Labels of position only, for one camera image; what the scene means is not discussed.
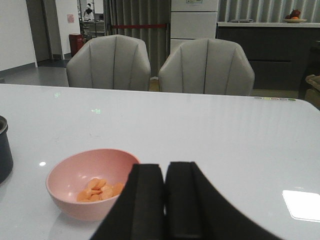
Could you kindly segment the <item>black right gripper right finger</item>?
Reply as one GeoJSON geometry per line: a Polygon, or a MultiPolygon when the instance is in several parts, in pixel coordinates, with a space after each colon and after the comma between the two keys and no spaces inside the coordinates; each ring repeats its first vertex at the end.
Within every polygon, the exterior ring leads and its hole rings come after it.
{"type": "Polygon", "coordinates": [[[236,209],[195,162],[171,162],[165,178],[170,240],[276,240],[236,209]]]}

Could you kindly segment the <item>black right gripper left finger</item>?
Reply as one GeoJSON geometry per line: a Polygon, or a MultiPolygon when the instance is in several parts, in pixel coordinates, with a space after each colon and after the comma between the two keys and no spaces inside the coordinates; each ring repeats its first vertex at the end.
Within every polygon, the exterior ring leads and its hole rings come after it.
{"type": "Polygon", "coordinates": [[[134,164],[92,240],[163,240],[164,181],[157,164],[134,164]]]}

